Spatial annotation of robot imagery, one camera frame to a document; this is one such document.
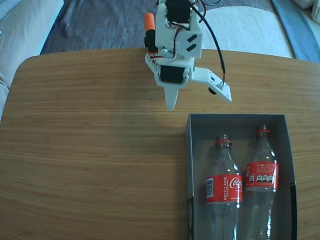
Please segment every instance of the white rug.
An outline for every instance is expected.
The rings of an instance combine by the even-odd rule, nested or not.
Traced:
[[[222,50],[293,58],[290,43],[277,15],[253,7],[227,6],[211,9],[206,19]],[[206,28],[203,48],[217,49]]]

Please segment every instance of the robotic arm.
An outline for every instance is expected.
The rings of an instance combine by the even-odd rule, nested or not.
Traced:
[[[189,2],[159,0],[156,25],[152,13],[144,16],[144,22],[148,48],[145,63],[156,84],[163,87],[169,111],[175,109],[179,90],[189,82],[206,85],[211,93],[232,102],[230,87],[222,79],[209,69],[195,67],[195,58],[202,54],[203,31],[200,17]]]

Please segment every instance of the coca-cola logo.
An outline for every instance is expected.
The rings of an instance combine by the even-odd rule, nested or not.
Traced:
[[[242,189],[242,181],[235,176],[234,178],[231,179],[229,187],[231,189],[235,189],[235,188]]]

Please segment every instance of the barcode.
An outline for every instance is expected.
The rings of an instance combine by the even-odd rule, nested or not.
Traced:
[[[214,179],[208,178],[206,180],[206,197],[212,198],[214,196]]]

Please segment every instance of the gray carpet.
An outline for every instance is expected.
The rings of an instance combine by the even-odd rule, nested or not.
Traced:
[[[156,0],[64,0],[41,54],[144,46],[144,14]],[[214,8],[247,6],[274,12],[271,0],[224,0]]]

